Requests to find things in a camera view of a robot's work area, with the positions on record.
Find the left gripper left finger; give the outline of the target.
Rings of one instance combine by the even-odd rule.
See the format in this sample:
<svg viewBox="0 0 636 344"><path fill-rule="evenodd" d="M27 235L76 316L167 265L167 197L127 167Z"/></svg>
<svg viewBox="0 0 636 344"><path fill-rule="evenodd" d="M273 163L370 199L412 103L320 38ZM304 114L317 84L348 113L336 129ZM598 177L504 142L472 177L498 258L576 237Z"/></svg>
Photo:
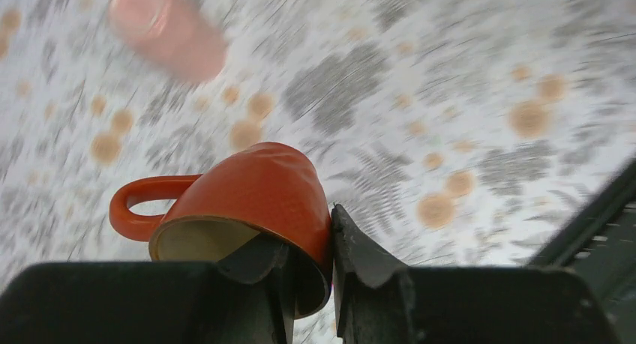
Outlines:
<svg viewBox="0 0 636 344"><path fill-rule="evenodd" d="M296 259L258 235L219 262L33 265L1 295L1 341L290 343Z"/></svg>

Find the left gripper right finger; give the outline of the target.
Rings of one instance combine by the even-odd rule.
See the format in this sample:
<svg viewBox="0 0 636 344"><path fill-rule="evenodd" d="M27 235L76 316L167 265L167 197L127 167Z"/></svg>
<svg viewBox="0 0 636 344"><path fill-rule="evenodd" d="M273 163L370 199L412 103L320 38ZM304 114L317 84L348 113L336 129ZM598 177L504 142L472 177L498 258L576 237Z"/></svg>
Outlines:
<svg viewBox="0 0 636 344"><path fill-rule="evenodd" d="M537 267L409 266L331 212L334 309L345 343L618 343L576 274Z"/></svg>

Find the small orange mug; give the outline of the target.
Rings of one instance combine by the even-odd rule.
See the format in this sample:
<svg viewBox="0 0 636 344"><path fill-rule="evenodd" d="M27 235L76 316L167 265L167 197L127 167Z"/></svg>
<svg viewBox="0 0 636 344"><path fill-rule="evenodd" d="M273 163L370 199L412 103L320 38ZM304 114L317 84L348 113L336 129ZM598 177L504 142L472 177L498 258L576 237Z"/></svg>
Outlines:
<svg viewBox="0 0 636 344"><path fill-rule="evenodd" d="M146 242L155 261L219 262L264 234L300 254L297 318L321 310L331 294L326 195L312 162L288 145L252 145L204 174L130 182L112 197L109 221Z"/></svg>

